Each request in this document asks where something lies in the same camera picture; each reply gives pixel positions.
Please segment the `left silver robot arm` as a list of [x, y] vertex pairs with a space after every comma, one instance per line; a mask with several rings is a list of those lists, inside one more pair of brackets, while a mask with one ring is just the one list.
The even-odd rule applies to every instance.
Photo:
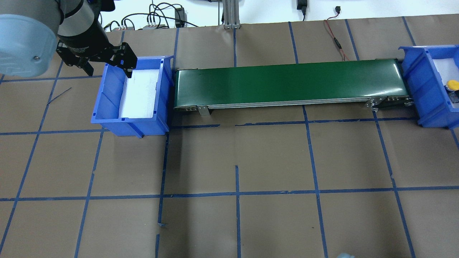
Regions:
[[2, 0], [1, 74], [37, 77], [57, 53], [64, 64], [89, 76], [94, 73], [90, 63], [101, 62], [131, 78], [137, 56], [125, 42], [111, 44], [98, 20], [101, 12], [115, 8], [113, 0]]

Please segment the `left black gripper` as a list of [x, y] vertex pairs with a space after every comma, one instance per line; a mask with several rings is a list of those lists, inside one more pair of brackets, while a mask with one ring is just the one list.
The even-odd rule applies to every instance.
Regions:
[[107, 63], [124, 70], [127, 78], [132, 78], [138, 58], [128, 43], [115, 46], [98, 21], [89, 24], [62, 23], [56, 52], [67, 66], [76, 66], [88, 76], [93, 76], [94, 68], [90, 62]]

